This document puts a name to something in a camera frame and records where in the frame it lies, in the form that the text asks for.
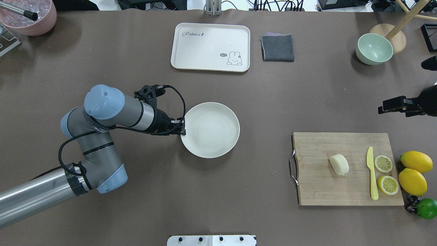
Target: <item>gray cloth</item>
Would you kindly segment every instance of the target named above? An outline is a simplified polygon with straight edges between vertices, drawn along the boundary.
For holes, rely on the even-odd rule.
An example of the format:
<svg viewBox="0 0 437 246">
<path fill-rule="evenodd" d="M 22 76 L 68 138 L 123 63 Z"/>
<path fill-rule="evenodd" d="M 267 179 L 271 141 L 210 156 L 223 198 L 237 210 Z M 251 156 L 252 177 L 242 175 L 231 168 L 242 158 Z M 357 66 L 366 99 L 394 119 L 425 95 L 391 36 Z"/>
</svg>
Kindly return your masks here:
<svg viewBox="0 0 437 246">
<path fill-rule="evenodd" d="M 265 61 L 287 61 L 295 60 L 293 51 L 293 36 L 285 35 L 261 35 L 261 47 L 263 60 Z"/>
</svg>

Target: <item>knife handle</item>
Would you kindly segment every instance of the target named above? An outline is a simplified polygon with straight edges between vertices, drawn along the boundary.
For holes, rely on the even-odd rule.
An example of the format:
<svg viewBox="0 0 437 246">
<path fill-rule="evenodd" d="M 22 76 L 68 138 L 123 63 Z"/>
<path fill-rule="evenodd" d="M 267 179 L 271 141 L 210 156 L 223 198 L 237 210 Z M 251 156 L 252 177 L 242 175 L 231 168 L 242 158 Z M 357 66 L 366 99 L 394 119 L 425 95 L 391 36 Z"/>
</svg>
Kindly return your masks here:
<svg viewBox="0 0 437 246">
<path fill-rule="evenodd" d="M 370 197 L 373 200 L 378 200 L 378 187 L 376 186 L 375 170 L 370 170 Z"/>
</svg>

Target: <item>light blue joint cap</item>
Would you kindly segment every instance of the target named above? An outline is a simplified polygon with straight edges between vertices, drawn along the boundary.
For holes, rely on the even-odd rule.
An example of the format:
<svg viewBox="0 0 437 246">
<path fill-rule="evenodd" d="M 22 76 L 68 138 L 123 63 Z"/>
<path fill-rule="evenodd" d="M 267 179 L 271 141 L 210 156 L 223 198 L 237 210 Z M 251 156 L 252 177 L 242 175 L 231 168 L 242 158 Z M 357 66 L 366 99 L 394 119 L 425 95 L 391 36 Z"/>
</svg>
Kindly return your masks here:
<svg viewBox="0 0 437 246">
<path fill-rule="evenodd" d="M 97 187 L 100 194 L 115 190 L 128 181 L 125 165 L 122 164 L 103 184 Z"/>
<path fill-rule="evenodd" d="M 116 116 L 125 105 L 125 95 L 117 88 L 98 84 L 91 88 L 85 97 L 83 108 L 96 119 L 110 119 Z"/>
<path fill-rule="evenodd" d="M 62 117 L 62 119 L 61 119 L 61 131 L 64 135 L 67 136 L 67 138 L 73 137 L 71 135 L 70 131 L 68 130 L 68 117 L 70 117 L 71 112 L 75 109 L 77 109 L 77 108 L 73 108 L 72 110 L 70 110 L 70 112 L 68 112 L 66 115 L 64 115 L 64 117 Z"/>
</svg>

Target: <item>wooden cutting board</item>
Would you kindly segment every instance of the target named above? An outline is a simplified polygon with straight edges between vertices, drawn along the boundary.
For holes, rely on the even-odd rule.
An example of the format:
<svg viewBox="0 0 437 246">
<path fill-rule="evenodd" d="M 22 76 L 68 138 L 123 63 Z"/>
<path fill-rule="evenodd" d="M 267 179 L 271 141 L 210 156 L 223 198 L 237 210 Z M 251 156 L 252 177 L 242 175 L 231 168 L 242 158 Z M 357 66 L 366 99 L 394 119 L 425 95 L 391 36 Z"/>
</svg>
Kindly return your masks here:
<svg viewBox="0 0 437 246">
<path fill-rule="evenodd" d="M 370 171 L 366 154 L 373 147 L 374 158 L 385 155 L 393 162 L 393 170 L 382 173 L 375 169 L 376 180 L 391 175 L 398 180 L 392 148 L 386 133 L 293 133 L 296 150 L 298 196 L 300 205 L 318 206 L 403 206 L 402 193 L 379 199 L 370 198 Z M 342 154 L 349 163 L 345 176 L 335 174 L 329 157 Z"/>
</svg>

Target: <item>lemon slice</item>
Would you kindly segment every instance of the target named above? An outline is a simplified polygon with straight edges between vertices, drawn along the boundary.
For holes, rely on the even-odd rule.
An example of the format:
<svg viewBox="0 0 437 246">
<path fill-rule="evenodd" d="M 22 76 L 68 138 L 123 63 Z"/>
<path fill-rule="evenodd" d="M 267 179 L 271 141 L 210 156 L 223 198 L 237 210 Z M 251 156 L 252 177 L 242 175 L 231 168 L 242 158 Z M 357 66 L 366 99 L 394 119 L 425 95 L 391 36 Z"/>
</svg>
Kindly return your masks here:
<svg viewBox="0 0 437 246">
<path fill-rule="evenodd" d="M 398 181 L 391 176 L 381 176 L 378 179 L 379 189 L 387 195 L 394 195 L 399 190 Z"/>
<path fill-rule="evenodd" d="M 375 158 L 375 167 L 380 172 L 390 172 L 393 169 L 393 163 L 385 155 L 378 155 Z"/>
</svg>

